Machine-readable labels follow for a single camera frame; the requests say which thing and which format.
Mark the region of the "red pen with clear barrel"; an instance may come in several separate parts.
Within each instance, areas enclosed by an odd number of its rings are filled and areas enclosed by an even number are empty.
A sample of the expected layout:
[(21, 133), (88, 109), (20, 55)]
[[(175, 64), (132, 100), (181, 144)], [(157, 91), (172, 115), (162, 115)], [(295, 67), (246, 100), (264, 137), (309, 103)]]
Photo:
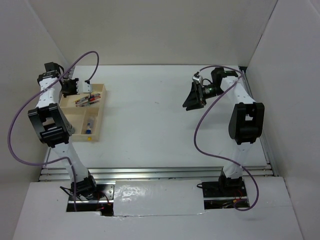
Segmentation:
[(83, 99), (81, 101), (76, 102), (75, 106), (76, 107), (84, 107), (84, 106), (88, 106), (89, 104), (90, 104), (90, 99), (86, 98), (86, 99)]

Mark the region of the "red pen with clip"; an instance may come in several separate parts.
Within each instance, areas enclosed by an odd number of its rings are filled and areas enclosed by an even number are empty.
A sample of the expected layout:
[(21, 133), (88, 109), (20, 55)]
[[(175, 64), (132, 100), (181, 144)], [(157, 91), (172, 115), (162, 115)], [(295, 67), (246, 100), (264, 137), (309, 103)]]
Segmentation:
[(92, 97), (89, 99), (89, 103), (93, 104), (93, 103), (99, 101), (100, 98), (101, 98), (101, 96)]

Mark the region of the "blue cap glue bottle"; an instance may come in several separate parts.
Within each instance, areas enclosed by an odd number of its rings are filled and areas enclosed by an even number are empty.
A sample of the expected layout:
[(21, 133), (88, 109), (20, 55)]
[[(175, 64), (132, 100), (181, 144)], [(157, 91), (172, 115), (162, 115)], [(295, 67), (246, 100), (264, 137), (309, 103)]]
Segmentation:
[(96, 125), (96, 118), (93, 115), (90, 115), (87, 119), (85, 133), (87, 135), (92, 135), (94, 133), (95, 125)]

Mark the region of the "blue white tape roll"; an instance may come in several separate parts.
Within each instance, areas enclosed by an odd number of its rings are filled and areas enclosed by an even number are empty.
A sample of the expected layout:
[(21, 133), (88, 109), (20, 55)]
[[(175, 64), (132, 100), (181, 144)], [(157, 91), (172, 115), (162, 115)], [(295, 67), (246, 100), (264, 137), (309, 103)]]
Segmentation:
[(72, 126), (71, 123), (67, 123), (66, 128), (70, 136), (72, 136), (75, 133), (75, 128)]

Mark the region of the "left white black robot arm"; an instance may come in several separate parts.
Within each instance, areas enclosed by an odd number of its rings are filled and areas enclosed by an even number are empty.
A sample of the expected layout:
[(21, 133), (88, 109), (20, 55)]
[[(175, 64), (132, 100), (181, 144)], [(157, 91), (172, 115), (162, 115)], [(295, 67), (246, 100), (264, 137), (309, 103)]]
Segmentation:
[(61, 73), (63, 67), (57, 63), (48, 62), (44, 67), (45, 72), (37, 78), (42, 93), (36, 107), (28, 111), (29, 120), (39, 140), (61, 158), (70, 176), (71, 196), (92, 200), (97, 197), (99, 187), (76, 153), (71, 140), (75, 128), (59, 106), (60, 95), (91, 94), (92, 85), (89, 80), (65, 79)]

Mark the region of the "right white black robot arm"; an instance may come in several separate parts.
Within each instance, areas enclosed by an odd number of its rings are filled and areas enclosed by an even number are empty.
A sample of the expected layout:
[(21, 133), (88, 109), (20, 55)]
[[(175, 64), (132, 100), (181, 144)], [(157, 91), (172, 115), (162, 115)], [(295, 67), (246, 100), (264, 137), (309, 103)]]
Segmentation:
[(223, 196), (230, 196), (242, 186), (243, 168), (247, 153), (262, 135), (265, 106), (256, 102), (245, 90), (239, 71), (215, 67), (212, 80), (205, 85), (205, 79), (196, 72), (192, 77), (190, 92), (182, 107), (186, 111), (202, 109), (207, 99), (226, 95), (234, 104), (228, 124), (229, 137), (234, 140), (235, 150), (231, 162), (225, 165), (218, 179), (218, 190)]

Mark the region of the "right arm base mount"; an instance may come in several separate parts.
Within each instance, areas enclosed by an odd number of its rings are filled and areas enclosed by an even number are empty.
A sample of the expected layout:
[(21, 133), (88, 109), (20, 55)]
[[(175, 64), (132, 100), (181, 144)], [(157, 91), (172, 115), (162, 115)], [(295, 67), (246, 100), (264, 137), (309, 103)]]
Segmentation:
[(249, 208), (245, 182), (242, 177), (231, 179), (221, 175), (217, 181), (203, 181), (196, 185), (202, 190), (205, 210)]

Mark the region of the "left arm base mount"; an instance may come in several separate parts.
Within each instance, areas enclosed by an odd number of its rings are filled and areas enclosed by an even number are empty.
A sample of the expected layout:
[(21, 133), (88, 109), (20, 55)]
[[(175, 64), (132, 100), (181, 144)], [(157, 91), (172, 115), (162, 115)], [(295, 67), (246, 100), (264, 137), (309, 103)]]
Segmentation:
[(76, 201), (74, 201), (70, 187), (60, 186), (59, 188), (68, 195), (67, 212), (97, 212), (106, 217), (114, 215), (115, 184), (97, 184), (92, 198), (87, 199), (83, 195), (79, 195), (75, 198)]

